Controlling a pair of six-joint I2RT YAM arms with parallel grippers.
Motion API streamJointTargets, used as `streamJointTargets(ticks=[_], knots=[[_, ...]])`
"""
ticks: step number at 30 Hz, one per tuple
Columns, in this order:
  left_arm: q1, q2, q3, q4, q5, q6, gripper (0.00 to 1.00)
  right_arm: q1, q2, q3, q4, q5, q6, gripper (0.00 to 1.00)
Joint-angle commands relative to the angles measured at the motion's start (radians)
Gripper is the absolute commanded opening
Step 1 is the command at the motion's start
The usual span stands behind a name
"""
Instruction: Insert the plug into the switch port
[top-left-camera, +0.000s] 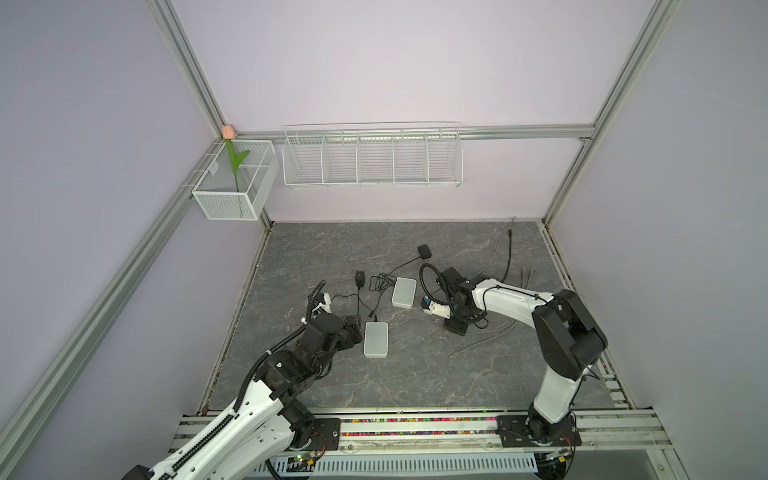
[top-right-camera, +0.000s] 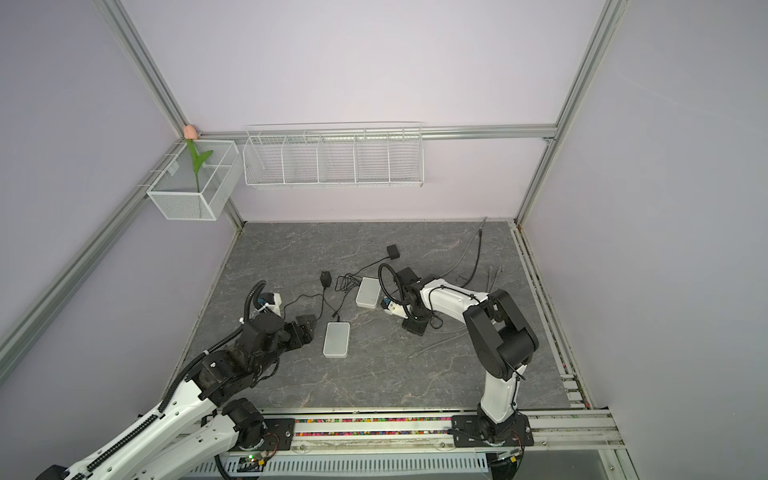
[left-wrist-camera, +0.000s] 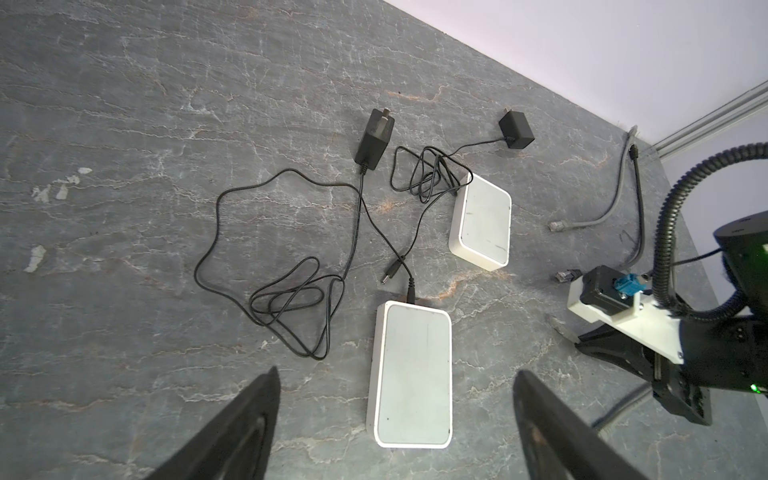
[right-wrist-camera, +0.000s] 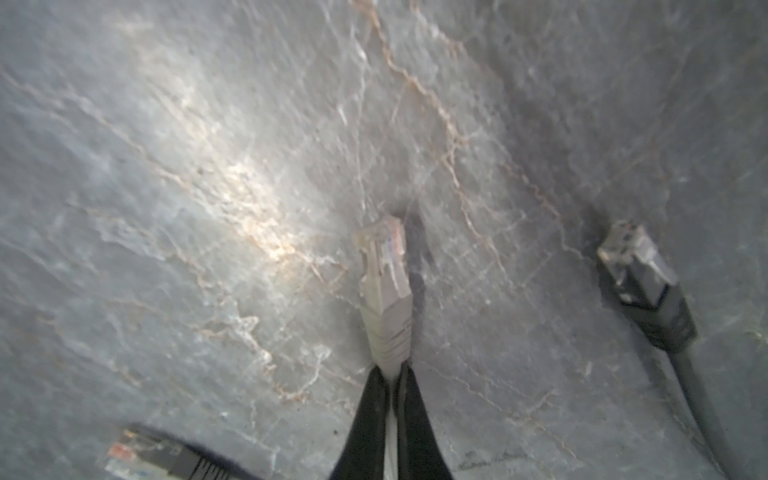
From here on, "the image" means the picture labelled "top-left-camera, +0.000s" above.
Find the white network switch box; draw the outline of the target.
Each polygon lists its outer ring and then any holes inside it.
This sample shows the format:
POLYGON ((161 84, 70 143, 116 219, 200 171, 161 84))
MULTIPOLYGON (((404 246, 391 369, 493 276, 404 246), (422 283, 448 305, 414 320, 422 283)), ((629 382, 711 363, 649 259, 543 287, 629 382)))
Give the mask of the white network switch box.
POLYGON ((411 309, 414 304, 417 281, 412 278, 397 277, 392 292, 391 303, 396 308, 411 309))

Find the black power adapter large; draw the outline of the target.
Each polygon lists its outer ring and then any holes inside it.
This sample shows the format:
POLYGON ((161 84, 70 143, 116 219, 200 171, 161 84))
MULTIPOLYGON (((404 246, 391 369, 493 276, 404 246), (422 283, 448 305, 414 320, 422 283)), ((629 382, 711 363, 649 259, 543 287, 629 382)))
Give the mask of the black power adapter large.
POLYGON ((369 317, 374 318, 376 315, 375 309, 368 306, 361 298, 362 289, 366 284, 366 276, 365 272, 362 270, 357 270, 355 272, 354 276, 354 283, 355 283, 355 289, 356 291, 354 293, 350 294, 334 294, 331 296, 331 301, 334 301, 337 298, 354 298, 356 300, 356 310, 357 312, 360 312, 360 309, 364 307, 369 312, 369 317))

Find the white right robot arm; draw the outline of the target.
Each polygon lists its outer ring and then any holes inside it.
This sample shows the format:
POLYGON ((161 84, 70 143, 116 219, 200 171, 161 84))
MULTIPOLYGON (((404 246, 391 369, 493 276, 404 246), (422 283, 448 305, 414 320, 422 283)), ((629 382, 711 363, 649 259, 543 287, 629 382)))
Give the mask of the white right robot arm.
POLYGON ((540 389, 526 415, 499 418, 499 435, 513 445, 578 446, 572 404, 608 346, 579 295, 568 289, 548 293, 513 287, 483 274, 467 278, 454 268, 439 271, 430 263, 420 266, 418 281, 424 291, 422 309, 442 318, 451 333, 464 336, 490 313, 535 331, 546 362, 540 389))

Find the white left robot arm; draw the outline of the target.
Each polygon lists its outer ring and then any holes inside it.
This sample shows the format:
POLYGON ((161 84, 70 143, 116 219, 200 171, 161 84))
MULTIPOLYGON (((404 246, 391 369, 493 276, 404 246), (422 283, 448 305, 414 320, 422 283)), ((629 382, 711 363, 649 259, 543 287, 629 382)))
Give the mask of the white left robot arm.
POLYGON ((266 350, 237 396, 180 449, 126 479, 242 479, 265 461, 311 443, 314 415, 299 396, 327 376, 339 351, 363 340, 360 316, 337 316, 319 282, 308 295, 304 322, 266 350))

